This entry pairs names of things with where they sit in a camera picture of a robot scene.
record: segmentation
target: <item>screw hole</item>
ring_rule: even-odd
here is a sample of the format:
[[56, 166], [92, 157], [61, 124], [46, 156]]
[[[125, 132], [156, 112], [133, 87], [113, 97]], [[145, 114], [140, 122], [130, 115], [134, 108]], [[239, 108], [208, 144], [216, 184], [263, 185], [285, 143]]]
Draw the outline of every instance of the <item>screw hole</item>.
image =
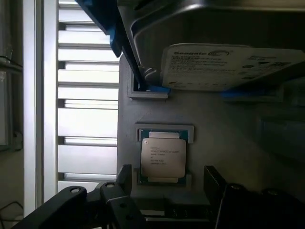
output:
[[234, 188], [236, 190], [240, 190], [241, 186], [240, 185], [231, 185], [231, 188]]
[[77, 193], [77, 192], [79, 192], [80, 190], [81, 190], [81, 189], [77, 187], [77, 188], [71, 189], [70, 192], [71, 192], [71, 193]]
[[127, 219], [127, 220], [132, 220], [132, 219], [133, 219], [133, 216], [132, 216], [132, 215], [127, 215], [127, 216], [126, 216], [126, 219]]
[[106, 187], [114, 187], [114, 183], [108, 183], [106, 184]]
[[269, 190], [268, 193], [273, 196], [277, 196], [278, 193], [275, 190]]

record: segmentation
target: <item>hard drive label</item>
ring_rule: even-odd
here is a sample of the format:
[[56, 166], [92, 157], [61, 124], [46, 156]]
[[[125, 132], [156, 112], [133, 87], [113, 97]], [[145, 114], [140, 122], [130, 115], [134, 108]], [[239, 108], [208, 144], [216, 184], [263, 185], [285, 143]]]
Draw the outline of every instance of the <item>hard drive label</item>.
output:
[[163, 51], [163, 86], [223, 91], [305, 61], [301, 50], [176, 44]]

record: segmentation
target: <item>metal hard drive casing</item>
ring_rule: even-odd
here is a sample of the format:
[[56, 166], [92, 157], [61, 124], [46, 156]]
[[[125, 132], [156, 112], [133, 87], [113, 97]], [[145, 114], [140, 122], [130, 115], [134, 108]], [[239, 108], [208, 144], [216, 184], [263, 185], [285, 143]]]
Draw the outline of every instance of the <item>metal hard drive casing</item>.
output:
[[[152, 84], [162, 84], [163, 52], [175, 44], [305, 50], [302, 0], [155, 0], [140, 8], [135, 5], [136, 1], [118, 1], [134, 56]], [[304, 62], [272, 73], [272, 83], [301, 73]]]

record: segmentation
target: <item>window slat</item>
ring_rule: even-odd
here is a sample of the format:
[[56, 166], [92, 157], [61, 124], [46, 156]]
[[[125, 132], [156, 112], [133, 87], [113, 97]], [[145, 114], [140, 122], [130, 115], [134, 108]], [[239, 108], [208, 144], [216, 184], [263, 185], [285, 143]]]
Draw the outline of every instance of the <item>window slat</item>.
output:
[[58, 146], [58, 171], [115, 175], [116, 151], [116, 147]]
[[71, 24], [93, 24], [93, 21], [82, 9], [59, 9], [59, 22]]
[[66, 25], [66, 31], [95, 31], [101, 32], [101, 29], [96, 25]]
[[58, 109], [58, 135], [117, 137], [117, 110]]
[[75, 0], [59, 0], [60, 7], [79, 7], [78, 3]]
[[84, 71], [119, 71], [119, 62], [65, 62], [66, 70], [84, 70]]
[[64, 102], [64, 107], [65, 108], [117, 110], [119, 107], [119, 102], [113, 101], [113, 100], [71, 100], [71, 99], [67, 99]]
[[59, 99], [118, 100], [118, 88], [60, 86]]
[[118, 84], [119, 72], [59, 70], [58, 82]]
[[112, 50], [59, 48], [59, 61], [119, 62]]
[[83, 146], [117, 146], [116, 138], [101, 137], [65, 137], [65, 145], [83, 145]]
[[110, 47], [109, 36], [102, 31], [59, 31], [58, 43], [60, 46]]
[[88, 174], [88, 173], [65, 173], [64, 180], [90, 180], [90, 181], [114, 181], [116, 179], [116, 175], [112, 174]]

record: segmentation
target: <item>window blind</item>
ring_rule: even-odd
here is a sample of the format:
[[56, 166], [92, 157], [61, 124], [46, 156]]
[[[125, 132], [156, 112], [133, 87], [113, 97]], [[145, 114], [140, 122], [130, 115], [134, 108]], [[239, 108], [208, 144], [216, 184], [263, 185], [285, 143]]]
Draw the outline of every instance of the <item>window blind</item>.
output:
[[59, 0], [58, 190], [116, 175], [119, 59], [74, 0]]

